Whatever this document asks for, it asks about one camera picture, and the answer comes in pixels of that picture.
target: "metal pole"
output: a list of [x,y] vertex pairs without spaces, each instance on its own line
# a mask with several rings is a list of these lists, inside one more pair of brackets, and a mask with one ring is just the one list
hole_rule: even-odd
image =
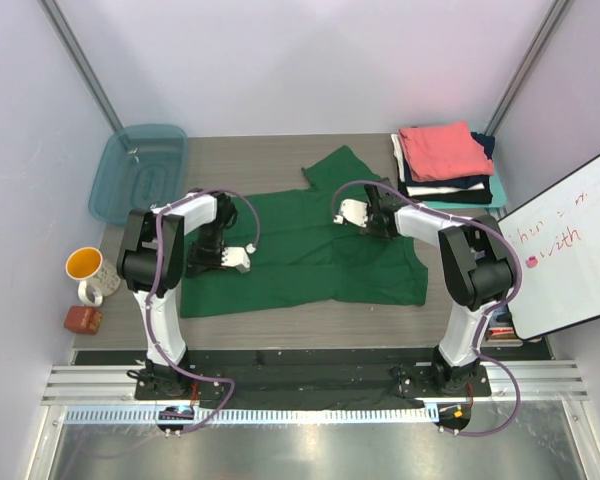
[[496,108],[495,113],[491,117],[491,120],[487,125],[487,129],[485,130],[486,135],[494,135],[502,124],[504,118],[509,112],[509,109],[511,108],[511,105],[513,104],[513,101],[518,96],[518,93],[520,93],[522,86],[529,78],[531,72],[533,71],[533,67],[535,67],[538,59],[542,55],[544,48],[549,43],[549,39],[555,33],[560,21],[564,18],[572,3],[573,0],[554,0],[551,8],[542,21],[538,32],[533,38],[531,45],[529,45],[529,48],[527,49],[520,66],[516,70],[511,82],[509,82],[509,86],[500,99],[500,103],[498,103],[498,107]]
[[67,49],[71,60],[73,60],[73,64],[78,69],[82,80],[84,80],[84,83],[91,92],[93,99],[98,104],[98,107],[100,107],[100,111],[102,111],[105,119],[107,122],[109,122],[109,125],[114,132],[122,130],[122,122],[120,122],[118,114],[114,110],[113,105],[111,105],[107,94],[104,92],[98,77],[93,71],[93,68],[91,68],[86,55],[78,43],[78,39],[71,31],[71,27],[69,27],[69,23],[62,14],[60,7],[56,3],[56,0],[38,0],[38,2],[40,3],[40,6],[44,12],[47,14],[51,25]]

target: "mug handle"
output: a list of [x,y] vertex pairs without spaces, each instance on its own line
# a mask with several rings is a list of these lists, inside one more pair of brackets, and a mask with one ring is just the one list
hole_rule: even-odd
[[82,303],[84,303],[87,307],[99,307],[102,305],[102,300],[104,300],[104,295],[97,287],[90,287],[90,290],[93,295],[93,300],[89,298],[87,295],[87,287],[89,287],[89,283],[86,280],[81,280],[78,284],[78,298]]

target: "whiteboard frame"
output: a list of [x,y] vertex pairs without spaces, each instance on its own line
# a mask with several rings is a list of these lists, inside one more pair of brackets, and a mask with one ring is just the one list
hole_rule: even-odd
[[[543,196],[545,193],[547,193],[549,190],[553,189],[554,187],[557,187],[559,184],[561,184],[563,181],[565,181],[566,179],[568,179],[569,177],[575,175],[576,173],[578,173],[580,170],[583,170],[584,168],[586,168],[587,166],[589,166],[591,163],[595,162],[598,158],[600,158],[600,153],[598,155],[596,155],[595,157],[593,157],[591,160],[587,161],[586,163],[584,163],[583,165],[579,166],[578,168],[576,168],[573,172],[569,173],[568,175],[565,175],[564,177],[562,177],[560,180],[558,180],[556,183],[554,183],[553,185],[545,188],[544,190],[542,190],[540,193],[538,193],[535,197],[527,200],[525,203],[523,203],[522,205],[520,205],[519,207],[516,207],[515,209],[513,209],[511,212],[506,212],[506,215],[504,217],[502,217],[501,219],[498,220],[498,223],[500,223],[502,220],[504,220],[505,218],[507,218],[510,215],[513,215],[514,213],[516,213],[518,210],[522,210],[524,207],[526,207],[527,205],[533,203],[535,200],[539,199],[541,196]],[[512,322],[513,322],[513,331],[516,334],[516,336],[518,338],[520,338],[521,340],[531,340],[533,338],[538,338],[539,336],[543,336],[543,335],[549,335],[551,333],[556,333],[556,332],[561,332],[562,330],[566,330],[567,328],[571,328],[571,327],[575,327],[577,325],[582,325],[584,323],[590,322],[592,320],[597,320],[600,318],[600,314],[598,315],[594,315],[593,317],[589,317],[589,318],[584,318],[582,320],[578,320],[576,322],[573,322],[569,325],[565,325],[564,327],[560,327],[560,328],[556,328],[554,330],[549,330],[547,332],[542,332],[542,333],[538,333],[537,335],[534,335],[532,337],[521,337],[520,335],[518,335],[518,331],[516,329],[516,321],[515,321],[515,315],[512,316]]]

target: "brown box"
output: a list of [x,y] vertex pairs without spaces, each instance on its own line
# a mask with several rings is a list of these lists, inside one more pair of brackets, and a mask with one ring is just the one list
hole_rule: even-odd
[[71,307],[64,321],[64,328],[74,333],[95,335],[101,319],[102,314],[94,307]]

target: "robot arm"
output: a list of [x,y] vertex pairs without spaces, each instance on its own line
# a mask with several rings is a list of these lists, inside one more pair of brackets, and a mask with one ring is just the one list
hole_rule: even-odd
[[[140,306],[146,330],[145,300],[151,290],[156,273],[156,216],[160,209],[133,210],[129,214],[118,255],[117,270],[127,282],[129,290]],[[152,327],[166,355],[177,365],[189,370],[187,346],[180,333],[175,289],[182,276],[184,237],[199,229],[199,235],[189,250],[186,275],[193,276],[210,269],[236,268],[248,272],[250,260],[247,250],[251,246],[227,247],[223,231],[236,221],[237,211],[225,194],[201,195],[174,208],[163,217],[164,263],[158,290],[151,300]],[[147,361],[143,383],[152,383],[154,390],[179,395],[188,388],[188,382],[171,370],[157,352],[147,333]]]
[[[504,247],[478,228],[403,206],[389,194],[381,196],[375,186],[365,186],[365,190],[368,202],[344,200],[335,223],[354,224],[363,234],[385,238],[414,237],[440,248],[453,305],[447,331],[434,351],[433,366],[441,391],[457,391],[478,367],[476,347],[486,328],[480,322],[484,311],[513,287],[513,262]],[[490,215],[474,220],[500,230]]]

